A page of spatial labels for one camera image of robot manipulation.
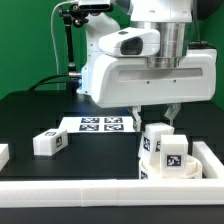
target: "black tabletop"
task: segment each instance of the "black tabletop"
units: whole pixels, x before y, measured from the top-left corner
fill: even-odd
[[[142,108],[145,123],[164,119],[163,106]],[[32,138],[57,128],[64,116],[128,116],[126,108],[101,109],[89,98],[66,91],[14,92],[0,101],[0,143],[10,161],[0,180],[135,179],[138,133],[69,134],[69,145],[53,157],[33,154]],[[224,160],[224,113],[211,102],[186,103],[175,119],[175,133],[202,140]],[[218,223],[224,206],[131,206],[0,209],[1,223]]]

